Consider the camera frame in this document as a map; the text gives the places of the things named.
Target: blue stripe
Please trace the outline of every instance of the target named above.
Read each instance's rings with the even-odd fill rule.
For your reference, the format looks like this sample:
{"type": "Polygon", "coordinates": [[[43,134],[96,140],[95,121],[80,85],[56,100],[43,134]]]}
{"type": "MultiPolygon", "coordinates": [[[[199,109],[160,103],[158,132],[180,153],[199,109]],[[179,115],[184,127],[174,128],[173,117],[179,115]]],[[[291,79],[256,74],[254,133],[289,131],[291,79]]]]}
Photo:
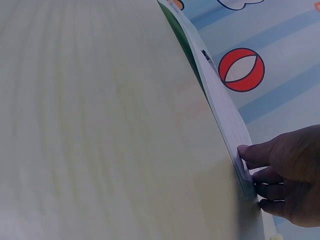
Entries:
{"type": "Polygon", "coordinates": [[[223,51],[222,53],[215,55],[213,60],[215,64],[218,64],[227,52],[236,48],[249,48],[257,51],[317,22],[320,22],[319,12],[315,9],[307,11],[288,19],[287,21],[279,23],[276,26],[270,27],[269,29],[223,51]]]}
{"type": "Polygon", "coordinates": [[[320,83],[320,64],[309,68],[298,76],[242,106],[239,112],[246,124],[279,108],[288,101],[320,83]]]}
{"type": "Polygon", "coordinates": [[[225,7],[219,7],[218,9],[214,8],[210,11],[207,11],[197,17],[192,18],[190,21],[193,23],[197,30],[203,29],[204,27],[223,19],[230,14],[235,13],[236,11],[227,9],[225,7]]]}

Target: white page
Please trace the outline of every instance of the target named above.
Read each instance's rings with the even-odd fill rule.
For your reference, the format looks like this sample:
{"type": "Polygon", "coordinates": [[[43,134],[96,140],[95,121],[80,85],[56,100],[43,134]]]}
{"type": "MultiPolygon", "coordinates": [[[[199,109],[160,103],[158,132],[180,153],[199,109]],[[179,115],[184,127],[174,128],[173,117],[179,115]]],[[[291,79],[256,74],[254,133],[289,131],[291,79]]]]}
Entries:
{"type": "Polygon", "coordinates": [[[187,37],[205,94],[230,153],[244,195],[247,198],[251,198],[256,195],[252,183],[252,177],[245,162],[239,157],[237,150],[237,146],[241,144],[252,144],[246,124],[214,68],[209,64],[208,60],[202,53],[202,50],[205,50],[206,52],[208,51],[197,34],[197,30],[191,24],[186,24],[188,20],[183,18],[183,13],[177,9],[173,2],[170,0],[168,2],[172,14],[180,23],[187,37]]]}

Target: light blue surface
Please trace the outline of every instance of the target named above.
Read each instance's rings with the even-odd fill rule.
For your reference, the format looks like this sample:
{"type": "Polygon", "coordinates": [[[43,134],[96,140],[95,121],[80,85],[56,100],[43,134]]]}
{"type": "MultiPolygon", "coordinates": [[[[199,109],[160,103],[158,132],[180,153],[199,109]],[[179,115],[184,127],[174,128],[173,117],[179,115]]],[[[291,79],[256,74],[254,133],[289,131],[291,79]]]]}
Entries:
{"type": "MultiPolygon", "coordinates": [[[[265,0],[242,10],[227,9],[217,0],[183,2],[216,66],[236,48],[252,49],[264,61],[257,88],[228,90],[255,143],[320,122],[314,107],[320,101],[318,0],[265,0]]],[[[320,228],[297,227],[281,217],[274,221],[284,239],[320,239],[320,228]]]]}
{"type": "Polygon", "coordinates": [[[219,61],[227,52],[236,48],[250,48],[258,51],[259,49],[262,49],[317,22],[320,22],[320,14],[315,9],[312,9],[287,21],[281,22],[280,24],[258,33],[221,52],[220,54],[213,56],[213,61],[215,63],[219,63],[219,61]]]}
{"type": "Polygon", "coordinates": [[[239,112],[246,124],[277,109],[288,101],[303,94],[320,83],[320,64],[309,68],[298,76],[286,81],[265,95],[239,108],[239,112]]]}
{"type": "Polygon", "coordinates": [[[204,27],[223,19],[224,17],[233,14],[234,11],[225,7],[219,7],[218,9],[212,9],[198,17],[191,19],[191,22],[197,29],[203,29],[204,27]]]}

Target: finger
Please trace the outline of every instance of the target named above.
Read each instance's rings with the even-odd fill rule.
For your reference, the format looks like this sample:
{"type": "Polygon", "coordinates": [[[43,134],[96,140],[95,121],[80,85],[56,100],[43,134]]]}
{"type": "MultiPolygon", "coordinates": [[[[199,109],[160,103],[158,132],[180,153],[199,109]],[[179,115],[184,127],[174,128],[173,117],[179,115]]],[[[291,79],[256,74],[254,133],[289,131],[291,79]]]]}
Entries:
{"type": "Polygon", "coordinates": [[[255,190],[258,195],[270,201],[284,200],[283,184],[256,184],[255,190]]]}
{"type": "Polygon", "coordinates": [[[255,172],[252,178],[256,184],[279,184],[284,182],[284,178],[276,173],[272,166],[255,172]]]}
{"type": "Polygon", "coordinates": [[[260,208],[268,214],[275,215],[277,217],[285,217],[285,202],[284,201],[269,201],[262,199],[259,202],[260,208]]]}
{"type": "Polygon", "coordinates": [[[269,166],[269,154],[273,148],[274,141],[270,140],[256,145],[240,145],[238,152],[240,157],[256,168],[269,166]]]}

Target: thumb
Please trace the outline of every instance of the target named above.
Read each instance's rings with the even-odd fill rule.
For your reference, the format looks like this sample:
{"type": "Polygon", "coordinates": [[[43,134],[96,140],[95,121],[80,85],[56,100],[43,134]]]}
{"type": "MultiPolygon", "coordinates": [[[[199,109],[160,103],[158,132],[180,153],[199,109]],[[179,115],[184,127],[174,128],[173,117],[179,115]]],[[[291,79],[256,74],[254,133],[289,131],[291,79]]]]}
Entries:
{"type": "Polygon", "coordinates": [[[240,157],[247,162],[249,169],[256,169],[270,165],[270,153],[274,146],[274,140],[251,146],[240,145],[238,152],[240,157]]]}

